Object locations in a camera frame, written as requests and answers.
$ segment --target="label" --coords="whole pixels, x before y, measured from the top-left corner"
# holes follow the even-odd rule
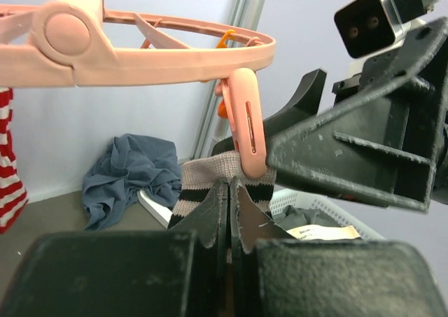
[[[359,233],[352,225],[346,227],[325,227],[320,225],[305,225],[287,231],[299,240],[340,240],[356,239]]]

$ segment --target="pink hanger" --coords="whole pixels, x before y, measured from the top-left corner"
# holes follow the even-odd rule
[[[253,179],[262,177],[266,172],[266,143],[255,73],[250,69],[236,69],[228,79],[221,79],[215,93],[223,96],[244,173]]]
[[[161,20],[162,20],[162,19],[160,18],[156,23],[154,23],[153,27],[154,27],[154,28],[157,28],[157,26],[159,25],[159,23],[160,23]],[[140,47],[140,48],[141,48],[141,49],[148,49],[150,45],[151,45],[151,42],[150,42],[148,39],[145,38],[145,40],[144,40],[143,43],[141,44],[141,47]]]
[[[184,17],[107,10],[103,0],[52,0],[42,6],[0,4],[0,85],[134,86],[228,78],[240,67],[270,65],[275,40],[260,32]],[[135,24],[155,49],[115,48],[103,23]],[[193,48],[160,30],[221,37],[257,48]],[[29,32],[22,45],[9,43]]]

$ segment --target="pink clothespin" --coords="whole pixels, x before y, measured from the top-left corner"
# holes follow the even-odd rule
[[[255,73],[250,69],[236,69],[228,79],[220,81],[215,93],[223,96],[244,173],[249,178],[260,178],[266,172],[266,143]]]

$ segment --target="striped fabric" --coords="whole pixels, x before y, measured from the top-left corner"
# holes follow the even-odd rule
[[[182,191],[174,206],[168,229],[175,226],[204,201],[217,179],[226,178],[230,183],[233,177],[241,180],[252,201],[270,216],[269,202],[274,192],[275,170],[268,168],[261,178],[250,179],[242,171],[239,153],[229,151],[186,162],[182,166]]]
[[[4,233],[26,205],[27,191],[17,175],[10,123],[13,90],[0,87],[0,234]]]

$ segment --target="black stripe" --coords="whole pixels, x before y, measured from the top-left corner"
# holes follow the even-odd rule
[[[188,200],[189,202],[198,202],[202,203],[209,193],[210,189],[201,189],[201,190],[189,190],[185,189],[181,191],[179,195],[179,200]]]
[[[171,215],[171,219],[169,219],[169,223],[168,223],[168,230],[170,228],[172,228],[173,226],[175,226],[175,224],[179,223],[182,219],[184,219],[185,217],[180,216],[179,214],[173,214]]]
[[[254,203],[258,203],[261,200],[269,202],[274,193],[274,186],[268,184],[246,185],[246,189]]]

